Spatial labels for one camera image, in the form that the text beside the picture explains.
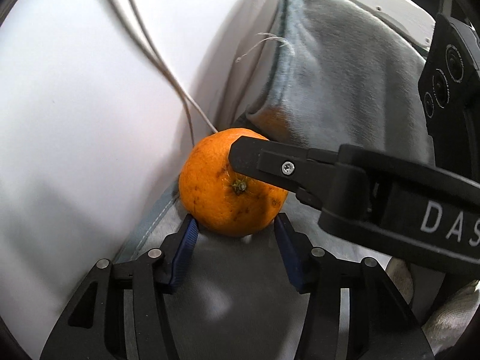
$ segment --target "loose thread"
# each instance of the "loose thread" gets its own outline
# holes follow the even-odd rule
[[[292,54],[292,56],[295,56],[295,50],[293,49],[293,46],[290,44],[290,42],[288,40],[286,40],[285,38],[282,38],[281,36],[277,36],[275,34],[272,34],[272,33],[269,33],[269,32],[259,32],[257,35],[268,35],[269,37],[268,38],[265,38],[265,39],[262,39],[260,42],[257,42],[253,47],[250,48],[250,50],[248,50],[245,54],[239,56],[236,60],[235,60],[235,63],[238,63],[241,61],[241,59],[243,57],[245,57],[246,55],[249,54],[249,52],[251,52],[253,49],[255,49],[255,47],[259,46],[260,44],[262,44],[262,42],[265,42],[265,41],[269,41],[269,40],[276,40],[277,42],[280,42],[280,43],[283,43],[282,45],[280,45],[280,47],[283,47],[283,46],[287,46]]]

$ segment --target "white panel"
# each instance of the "white panel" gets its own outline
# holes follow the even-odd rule
[[[242,1],[137,0],[210,117]],[[0,314],[37,359],[75,284],[113,257],[191,143],[176,94],[103,0],[19,0],[0,28],[0,88]]]
[[[411,42],[430,47],[435,20],[411,0],[351,0],[384,20]]]

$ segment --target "white cable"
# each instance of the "white cable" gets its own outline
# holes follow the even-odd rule
[[[192,140],[192,144],[194,144],[194,133],[193,133],[193,126],[191,124],[191,116],[188,108],[188,104],[186,103],[187,101],[198,111],[200,116],[203,118],[203,120],[207,123],[208,127],[212,130],[212,132],[216,133],[218,132],[217,129],[213,126],[213,124],[210,122],[208,117],[205,115],[203,110],[200,108],[200,106],[193,100],[193,98],[188,94],[188,92],[184,89],[184,87],[180,84],[178,81],[177,77],[173,74],[173,72],[167,67],[165,64],[164,60],[162,59],[160,53],[158,52],[157,48],[155,47],[152,38],[150,37],[145,24],[140,16],[140,12],[138,10],[138,7],[135,3],[135,0],[128,0],[131,9],[133,10],[133,13],[135,15],[136,20],[138,21],[138,24],[140,25],[140,28],[142,30],[142,33],[145,37],[145,39],[148,42],[148,45],[152,49],[152,53],[145,47],[143,42],[140,40],[140,38],[135,34],[135,31],[131,27],[131,25],[128,23],[128,20],[125,18],[125,16],[122,13],[122,10],[120,8],[120,4],[116,0],[107,0],[113,9],[115,15],[117,16],[118,20],[120,21],[121,25],[123,26],[124,30],[128,33],[130,38],[133,40],[133,42],[140,48],[142,53],[148,58],[148,60],[157,68],[157,70],[160,71],[160,73],[168,80],[170,85],[174,88],[174,90],[177,92],[178,96],[180,97],[180,100],[184,104],[184,108],[187,114],[187,119],[189,123],[189,128],[190,128],[190,137]]]

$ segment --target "gray surface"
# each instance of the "gray surface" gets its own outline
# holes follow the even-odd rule
[[[335,256],[361,261],[375,257],[385,268],[389,257],[337,239],[318,228],[319,212],[289,194],[282,209],[297,231]],[[167,211],[136,254],[158,247],[185,217],[179,200]],[[245,238],[201,231],[183,286],[165,295],[172,333],[182,360],[291,360],[302,332],[308,295],[289,283],[270,226]],[[134,355],[130,293],[126,300],[129,359]],[[338,359],[346,356],[348,291],[342,291]]]
[[[145,244],[155,227],[164,218],[169,208],[179,197],[178,181],[175,180],[153,205],[150,212],[141,220],[130,234],[114,258],[115,263],[123,263],[138,257],[138,251]]]

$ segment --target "orange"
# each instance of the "orange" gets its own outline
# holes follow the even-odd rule
[[[181,201],[195,219],[211,231],[232,237],[267,227],[288,193],[233,171],[230,146],[242,135],[266,140],[245,128],[230,128],[203,138],[190,153],[178,180]]]

